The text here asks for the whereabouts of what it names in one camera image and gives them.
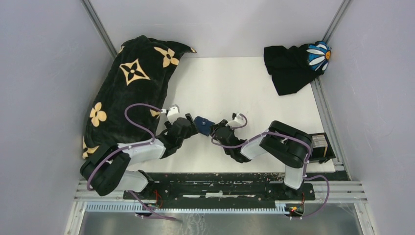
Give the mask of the blue leather card holder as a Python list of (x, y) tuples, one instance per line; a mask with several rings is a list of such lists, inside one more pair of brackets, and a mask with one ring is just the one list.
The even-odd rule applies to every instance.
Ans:
[(201, 116), (197, 116), (194, 119), (194, 123), (198, 132), (204, 136), (210, 136), (210, 127), (215, 124), (214, 122)]

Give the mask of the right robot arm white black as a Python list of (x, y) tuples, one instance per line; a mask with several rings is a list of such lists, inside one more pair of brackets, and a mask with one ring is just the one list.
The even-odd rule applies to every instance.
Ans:
[(211, 142), (224, 149), (226, 155), (239, 163), (247, 163), (263, 154), (270, 154), (285, 165), (282, 192), (289, 200), (302, 194), (306, 164), (314, 147), (310, 134), (280, 121), (249, 140), (239, 139), (235, 129), (219, 123), (210, 127)]

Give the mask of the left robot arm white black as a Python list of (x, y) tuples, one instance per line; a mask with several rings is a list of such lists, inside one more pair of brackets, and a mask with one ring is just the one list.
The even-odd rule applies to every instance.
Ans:
[(191, 114), (177, 118), (154, 141), (104, 144), (83, 163), (80, 174), (92, 191), (106, 196), (114, 190), (132, 190), (142, 199), (154, 193), (151, 179), (142, 170), (130, 171), (131, 165), (167, 158), (182, 147), (184, 140), (198, 133)]

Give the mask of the stack of credit cards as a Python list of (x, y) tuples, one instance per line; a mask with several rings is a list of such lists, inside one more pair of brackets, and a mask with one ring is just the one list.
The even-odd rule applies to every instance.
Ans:
[(312, 158), (324, 158), (328, 149), (328, 142), (324, 134), (313, 135)]

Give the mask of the black card tray stand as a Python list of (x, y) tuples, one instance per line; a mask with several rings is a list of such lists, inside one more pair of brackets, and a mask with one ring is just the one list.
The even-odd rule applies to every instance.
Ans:
[(325, 132), (311, 134), (313, 140), (313, 149), (310, 163), (323, 164), (331, 159), (336, 158), (335, 152)]

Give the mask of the black blanket with beige flowers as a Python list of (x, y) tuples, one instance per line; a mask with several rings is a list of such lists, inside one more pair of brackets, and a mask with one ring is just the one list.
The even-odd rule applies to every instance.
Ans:
[(90, 108), (82, 158), (103, 144), (151, 139), (159, 124), (168, 83), (192, 47), (141, 35), (124, 42)]

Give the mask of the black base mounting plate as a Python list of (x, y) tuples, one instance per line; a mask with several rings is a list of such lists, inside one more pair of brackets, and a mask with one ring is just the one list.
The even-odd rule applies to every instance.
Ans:
[(316, 199), (312, 184), (298, 192), (271, 182), (158, 182), (142, 192), (125, 191), (123, 198), (155, 200), (162, 209), (273, 209), (278, 202)]

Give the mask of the black cloth with blue flower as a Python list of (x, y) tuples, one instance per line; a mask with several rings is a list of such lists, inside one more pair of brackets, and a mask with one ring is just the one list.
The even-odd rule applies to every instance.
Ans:
[(329, 65), (331, 47), (323, 41), (299, 47), (269, 46), (263, 51), (266, 70), (279, 96), (295, 94)]

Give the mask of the aluminium frame rails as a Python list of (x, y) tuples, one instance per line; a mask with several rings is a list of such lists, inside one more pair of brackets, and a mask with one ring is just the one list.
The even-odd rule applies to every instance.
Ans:
[[(341, 162), (333, 173), (309, 173), (316, 199), (278, 202), (273, 209), (162, 209), (155, 200), (124, 199), (125, 191), (99, 196), (80, 180), (66, 235), (81, 234), (371, 234), (367, 197)], [(150, 173), (158, 182), (271, 182), (283, 173)]]

